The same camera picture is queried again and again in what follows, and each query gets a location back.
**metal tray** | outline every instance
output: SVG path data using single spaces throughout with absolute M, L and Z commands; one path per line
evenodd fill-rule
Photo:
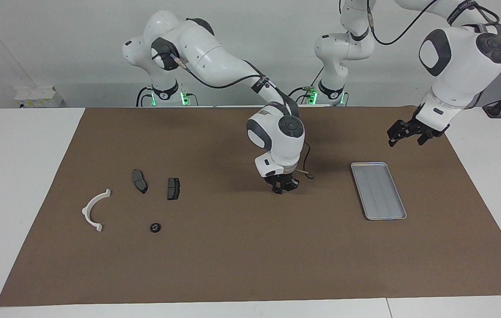
M 369 220 L 403 220 L 406 210 L 386 163 L 352 163 L 351 169 Z

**white electrical box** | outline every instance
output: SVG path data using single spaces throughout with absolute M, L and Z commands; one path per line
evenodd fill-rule
M 62 97 L 54 87 L 16 88 L 18 107 L 60 107 Z

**glowing green indicator light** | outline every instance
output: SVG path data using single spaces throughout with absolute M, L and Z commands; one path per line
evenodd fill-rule
M 180 96 L 182 97 L 182 104 L 184 106 L 188 105 L 190 103 L 190 98 L 184 94 L 184 92 L 180 92 Z
M 315 102 L 317 102 L 317 92 L 312 90 L 311 93 L 313 93 L 313 96 L 309 97 L 309 105 L 315 105 Z

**small black wheel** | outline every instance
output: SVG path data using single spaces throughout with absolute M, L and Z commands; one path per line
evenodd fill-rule
M 161 228 L 162 228 L 162 227 L 160 226 L 160 223 L 152 223 L 152 224 L 150 225 L 150 231 L 151 231 L 152 233 L 158 233 L 158 232 L 160 232 L 160 229 L 161 229 Z

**brown surface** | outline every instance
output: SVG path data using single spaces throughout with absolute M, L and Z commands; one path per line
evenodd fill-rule
M 275 195 L 244 129 L 256 109 L 87 109 L 0 306 L 501 295 L 501 231 L 448 140 L 388 147 L 413 110 L 303 109 L 315 180 Z M 364 218 L 355 161 L 388 163 L 408 219 Z M 98 233 L 81 208 L 106 188 Z

